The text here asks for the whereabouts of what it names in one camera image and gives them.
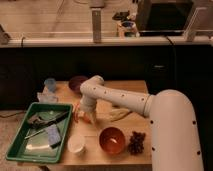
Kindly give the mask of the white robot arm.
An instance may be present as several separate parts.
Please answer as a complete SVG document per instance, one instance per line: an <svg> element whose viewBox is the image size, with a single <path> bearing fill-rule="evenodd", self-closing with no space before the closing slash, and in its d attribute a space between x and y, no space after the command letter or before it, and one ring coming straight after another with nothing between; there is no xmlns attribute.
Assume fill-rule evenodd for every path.
<svg viewBox="0 0 213 171"><path fill-rule="evenodd" d="M150 118L152 171L204 171L196 115L191 101L177 90L156 95L107 88L101 76L80 86L80 109L95 123L98 99Z"/></svg>

